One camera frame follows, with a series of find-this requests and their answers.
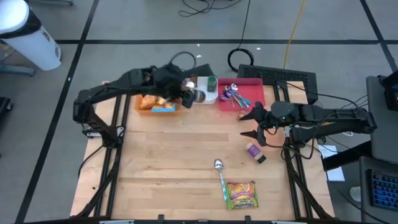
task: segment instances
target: table leg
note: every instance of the table leg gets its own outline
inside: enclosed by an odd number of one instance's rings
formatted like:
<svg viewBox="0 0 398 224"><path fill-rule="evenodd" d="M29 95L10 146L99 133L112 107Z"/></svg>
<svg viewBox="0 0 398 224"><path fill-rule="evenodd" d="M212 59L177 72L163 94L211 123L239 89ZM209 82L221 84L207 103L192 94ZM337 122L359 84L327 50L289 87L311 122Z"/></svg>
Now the table leg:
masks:
<svg viewBox="0 0 398 224"><path fill-rule="evenodd" d="M371 142L367 141L351 149L339 152L334 156L322 159L324 170L332 170L343 165L358 161L361 156L372 157Z"/></svg>

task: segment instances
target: paper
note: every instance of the paper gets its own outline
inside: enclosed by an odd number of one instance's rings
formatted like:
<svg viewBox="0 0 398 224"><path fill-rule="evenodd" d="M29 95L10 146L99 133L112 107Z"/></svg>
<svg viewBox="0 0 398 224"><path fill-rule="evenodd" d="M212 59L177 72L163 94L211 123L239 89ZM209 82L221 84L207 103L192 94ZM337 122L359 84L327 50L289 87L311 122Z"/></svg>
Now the paper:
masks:
<svg viewBox="0 0 398 224"><path fill-rule="evenodd" d="M322 159L337 154L336 146L319 145L319 151L321 151ZM330 181L345 181L343 169L341 167L329 170L328 177Z"/></svg>

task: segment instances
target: pink tray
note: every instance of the pink tray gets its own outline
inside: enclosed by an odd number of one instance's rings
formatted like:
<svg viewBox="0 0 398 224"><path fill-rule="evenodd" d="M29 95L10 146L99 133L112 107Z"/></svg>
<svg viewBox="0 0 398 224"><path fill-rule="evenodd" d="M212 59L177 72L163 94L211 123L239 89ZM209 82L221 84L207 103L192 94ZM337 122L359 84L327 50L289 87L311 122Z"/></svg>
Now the pink tray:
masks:
<svg viewBox="0 0 398 224"><path fill-rule="evenodd" d="M238 86L238 93L251 101L250 107L240 107L238 102L234 101L235 107L231 101L223 101L218 98L218 109L221 111L250 111L255 102L260 101L264 106L264 90L262 89L262 80L260 78L219 78L218 79L218 96L223 94L226 85L235 83Z"/></svg>

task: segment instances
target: snack bag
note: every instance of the snack bag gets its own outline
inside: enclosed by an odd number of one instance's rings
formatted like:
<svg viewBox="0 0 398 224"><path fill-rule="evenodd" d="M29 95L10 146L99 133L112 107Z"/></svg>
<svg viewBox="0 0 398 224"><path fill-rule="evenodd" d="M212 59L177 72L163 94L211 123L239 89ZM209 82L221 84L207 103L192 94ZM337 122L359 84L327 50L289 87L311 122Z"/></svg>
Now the snack bag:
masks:
<svg viewBox="0 0 398 224"><path fill-rule="evenodd" d="M257 193L254 188L254 181L246 183L228 182L227 184L227 203L228 209L246 208L259 206Z"/></svg>

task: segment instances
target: wooden tabletop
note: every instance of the wooden tabletop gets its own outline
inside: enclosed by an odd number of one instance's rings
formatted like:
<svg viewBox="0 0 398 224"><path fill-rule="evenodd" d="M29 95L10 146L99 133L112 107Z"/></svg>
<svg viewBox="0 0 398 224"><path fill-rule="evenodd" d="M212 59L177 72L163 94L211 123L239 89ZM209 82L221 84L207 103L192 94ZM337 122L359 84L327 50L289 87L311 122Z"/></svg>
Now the wooden tabletop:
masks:
<svg viewBox="0 0 398 224"><path fill-rule="evenodd" d="M291 82L303 88L302 82ZM275 101L271 86L264 86L266 109ZM305 92L289 86L291 102L307 103ZM110 123L114 99L101 102L97 114ZM237 112L224 112L217 105L195 105L178 116L140 116L131 100L114 199L114 219L168 220L294 220L286 164L280 149L263 147L267 160L258 164L244 149L251 139L240 136L256 128L255 121L237 120ZM266 135L267 142L281 145L283 131ZM85 157L101 144L89 139ZM98 188L105 150L90 159L78 181L71 215L87 204ZM302 149L308 155L309 148ZM226 182L256 182L259 208L228 210L223 200L220 175L214 160L224 163ZM334 216L322 161L318 152L303 160L308 189L318 203ZM302 194L297 187L302 216ZM108 192L104 194L106 207Z"/></svg>

